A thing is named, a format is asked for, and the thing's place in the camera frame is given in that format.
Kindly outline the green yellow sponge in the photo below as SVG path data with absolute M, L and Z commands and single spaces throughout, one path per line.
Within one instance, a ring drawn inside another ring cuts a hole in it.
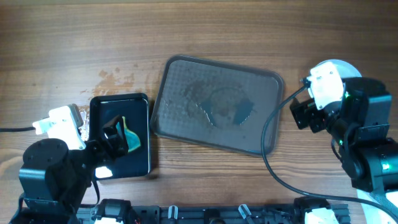
M 128 153 L 130 153 L 140 148 L 141 141 L 139 139 L 139 136 L 127 127 L 126 118 L 123 116 L 122 119 L 123 119 L 123 132 L 129 148 Z

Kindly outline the white plate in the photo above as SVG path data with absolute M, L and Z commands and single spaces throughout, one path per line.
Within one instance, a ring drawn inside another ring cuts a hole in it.
M 356 67 L 352 64 L 345 62 L 344 60 L 340 59 L 328 59 L 320 62 L 314 68 L 322 66 L 324 63 L 331 62 L 337 69 L 341 79 L 343 78 L 353 78 L 353 77 L 362 77 L 361 73 L 358 71 Z

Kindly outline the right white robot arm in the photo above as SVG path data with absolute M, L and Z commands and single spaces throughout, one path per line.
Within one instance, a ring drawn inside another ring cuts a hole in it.
M 383 208 L 371 212 L 376 223 L 397 222 L 397 141 L 388 137 L 392 96 L 373 78 L 338 78 L 322 83 L 307 77 L 303 85 L 311 99 L 294 100 L 290 111 L 299 129 L 332 136 L 331 148 L 351 179 Z

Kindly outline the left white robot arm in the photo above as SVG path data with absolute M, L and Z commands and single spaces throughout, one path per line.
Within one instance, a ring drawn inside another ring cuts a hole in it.
M 88 187 L 96 185 L 98 167 L 125 156 L 129 150 L 122 116 L 103 126 L 105 137 L 71 150 L 65 141 L 48 138 L 23 154 L 19 180 L 23 193 L 11 223 L 78 223 L 77 211 Z

